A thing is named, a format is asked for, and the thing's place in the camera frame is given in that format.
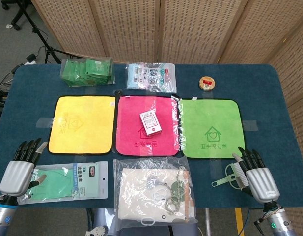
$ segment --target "blue table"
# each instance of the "blue table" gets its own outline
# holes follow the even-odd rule
[[[53,117],[55,105],[64,95],[154,95],[126,90],[125,65],[115,66],[116,84],[69,88],[60,78],[60,65],[29,65],[17,70],[0,121],[0,180],[18,145],[24,140],[49,139],[44,124]],[[212,76],[216,87],[203,92],[198,81]],[[284,207],[303,207],[303,160],[286,109],[276,71],[269,65],[176,65],[177,94],[181,98],[218,98],[235,100],[245,124],[249,149],[258,150],[270,168],[281,192]],[[160,96],[170,94],[158,93]],[[47,150],[39,165],[74,162],[109,162],[109,197],[103,200],[26,205],[26,207],[113,208],[113,159],[124,159],[110,152],[101,156],[53,155]],[[197,208],[262,207],[250,196],[229,184],[212,188],[211,182],[223,178],[232,160],[189,160]]]

